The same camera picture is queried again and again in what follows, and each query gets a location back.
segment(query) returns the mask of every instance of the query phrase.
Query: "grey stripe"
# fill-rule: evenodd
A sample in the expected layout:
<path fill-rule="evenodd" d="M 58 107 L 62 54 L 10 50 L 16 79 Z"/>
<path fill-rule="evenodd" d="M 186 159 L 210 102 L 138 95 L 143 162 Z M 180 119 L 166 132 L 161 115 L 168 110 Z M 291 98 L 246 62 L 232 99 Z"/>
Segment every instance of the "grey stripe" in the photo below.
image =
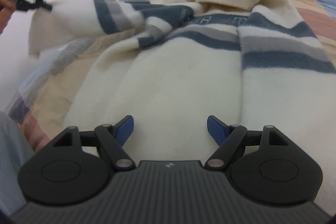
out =
<path fill-rule="evenodd" d="M 165 33 L 160 28 L 154 25 L 148 26 L 147 31 L 149 32 L 150 36 L 154 38 L 154 40 L 158 40 L 165 35 Z"/>
<path fill-rule="evenodd" d="M 216 29 L 209 28 L 209 27 L 205 27 L 204 25 L 194 25 L 194 24 L 185 26 L 183 28 L 179 28 L 177 30 L 174 30 L 173 32 L 171 32 L 167 36 L 167 38 L 169 38 L 173 35 L 179 34 L 179 33 L 186 32 L 186 31 L 199 32 L 203 35 L 206 35 L 207 37 L 217 39 L 217 40 L 221 40 L 221 41 L 229 41 L 229 42 L 239 43 L 239 37 L 236 34 L 226 32 L 226 31 L 216 30 Z"/>
<path fill-rule="evenodd" d="M 328 56 L 321 48 L 310 47 L 302 42 L 280 37 L 243 37 L 241 51 L 247 52 L 296 52 L 327 62 Z"/>
<path fill-rule="evenodd" d="M 31 107 L 35 102 L 36 95 L 50 78 L 50 76 L 58 75 L 63 72 L 74 60 L 78 58 L 80 54 L 85 52 L 95 40 L 90 38 L 79 38 L 71 42 L 58 57 L 52 62 L 48 71 L 39 75 L 21 92 L 22 99 L 27 107 Z"/>
<path fill-rule="evenodd" d="M 119 29 L 119 31 L 126 31 L 134 27 L 120 8 L 120 5 L 129 5 L 129 4 L 118 2 L 106 2 L 106 3 L 109 8 L 111 17 L 115 25 Z"/>
<path fill-rule="evenodd" d="M 248 68 L 291 68 L 336 73 L 331 62 L 297 52 L 248 52 L 243 55 L 243 69 Z"/>

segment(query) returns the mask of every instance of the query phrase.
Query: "grey pants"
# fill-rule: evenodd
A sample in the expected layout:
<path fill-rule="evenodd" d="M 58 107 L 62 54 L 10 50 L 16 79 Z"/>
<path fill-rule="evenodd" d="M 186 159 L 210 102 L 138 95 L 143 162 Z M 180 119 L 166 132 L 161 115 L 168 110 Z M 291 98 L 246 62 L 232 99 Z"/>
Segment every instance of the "grey pants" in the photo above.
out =
<path fill-rule="evenodd" d="M 0 210 L 7 216 L 26 203 L 17 183 L 17 174 L 33 155 L 16 123 L 0 111 Z"/>

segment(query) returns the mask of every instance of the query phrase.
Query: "fleece blanket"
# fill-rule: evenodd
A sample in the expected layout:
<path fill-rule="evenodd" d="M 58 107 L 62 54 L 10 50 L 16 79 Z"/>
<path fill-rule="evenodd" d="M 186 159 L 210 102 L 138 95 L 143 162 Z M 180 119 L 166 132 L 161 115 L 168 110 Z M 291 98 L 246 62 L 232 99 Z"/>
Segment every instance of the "fleece blanket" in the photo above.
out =
<path fill-rule="evenodd" d="M 111 34 L 71 43 L 68 52 L 81 44 L 82 54 L 88 53 L 89 72 L 78 67 L 81 53 L 70 64 L 68 54 L 66 65 L 56 57 L 54 75 L 43 81 L 38 99 L 53 82 L 71 90 L 64 100 L 68 111 L 62 114 L 62 126 L 75 124 L 81 130 L 133 115 L 135 131 L 124 148 L 136 161 L 204 161 L 216 149 L 206 132 L 211 114 L 252 130 L 273 124 L 320 164 L 324 182 L 316 202 L 334 213 L 335 193 L 330 189 L 335 189 L 336 70 L 293 3 L 150 2 L 77 1 L 55 5 L 51 14 L 38 11 L 33 24 L 40 22 L 42 28 L 36 30 L 56 45 L 79 36 Z M 43 25 L 48 21 L 53 28 Z M 41 41 L 36 33 L 33 37 Z M 76 64 L 79 79 L 73 82 L 78 80 L 80 88 L 69 77 L 74 70 L 68 68 Z M 48 105 L 50 113 L 62 105 L 55 98 L 55 105 Z M 35 102 L 26 107 L 24 117 L 41 114 Z M 14 109 L 11 116 L 22 117 Z"/>

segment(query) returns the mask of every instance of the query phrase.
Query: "striped blanket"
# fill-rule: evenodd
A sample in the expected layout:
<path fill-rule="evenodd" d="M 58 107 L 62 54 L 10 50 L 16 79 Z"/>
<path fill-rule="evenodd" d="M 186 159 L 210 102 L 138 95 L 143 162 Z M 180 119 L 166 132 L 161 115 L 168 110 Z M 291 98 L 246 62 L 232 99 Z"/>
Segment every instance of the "striped blanket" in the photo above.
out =
<path fill-rule="evenodd" d="M 251 130 L 273 124 L 320 164 L 316 202 L 335 213 L 336 69 L 323 40 L 333 39 L 298 3 L 331 31 L 321 20 L 336 5 L 316 0 L 56 3 L 34 15 L 31 52 L 77 40 L 26 81 L 9 115 L 36 150 L 44 132 L 133 115 L 124 148 L 136 161 L 204 161 L 216 149 L 209 115 Z"/>

